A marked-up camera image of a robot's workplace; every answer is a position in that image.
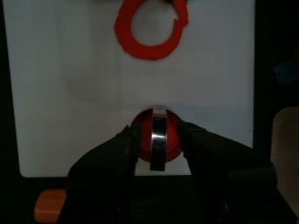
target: white board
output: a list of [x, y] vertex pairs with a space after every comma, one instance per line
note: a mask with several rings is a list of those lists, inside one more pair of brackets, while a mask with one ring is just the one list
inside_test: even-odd
[[[136, 59], [113, 31], [120, 0], [4, 0], [21, 174], [65, 176], [72, 164], [151, 105], [252, 144], [255, 1], [189, 0], [189, 24], [172, 54]], [[146, 0], [132, 32], [163, 43], [173, 7]], [[183, 157], [137, 175], [188, 174]]]

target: orange object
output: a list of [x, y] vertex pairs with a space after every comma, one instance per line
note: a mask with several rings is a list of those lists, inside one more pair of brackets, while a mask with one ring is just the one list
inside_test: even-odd
[[65, 189], [44, 190], [34, 203], [34, 220], [40, 223], [56, 223], [65, 199]]
[[167, 57], [179, 45], [183, 27], [188, 24], [188, 11], [185, 0], [172, 0], [172, 6], [176, 9], [179, 19], [173, 20], [172, 36], [160, 45], [141, 45], [130, 31], [130, 21], [134, 15], [134, 11], [144, 0], [124, 0], [120, 7], [114, 31], [118, 44], [122, 46], [125, 52], [133, 57], [146, 60], [159, 60]]

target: red sphere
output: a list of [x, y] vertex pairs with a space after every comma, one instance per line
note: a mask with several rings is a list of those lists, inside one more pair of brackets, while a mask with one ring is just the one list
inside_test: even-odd
[[[181, 153], [181, 146], [177, 137], [177, 122], [180, 117], [169, 110], [167, 113], [167, 145], [165, 145], [165, 162], [172, 161]], [[152, 127], [153, 127], [153, 109], [149, 108], [142, 111], [132, 121], [132, 125], [141, 125], [141, 143], [138, 157], [149, 162], [151, 161], [151, 147], [152, 147]]]

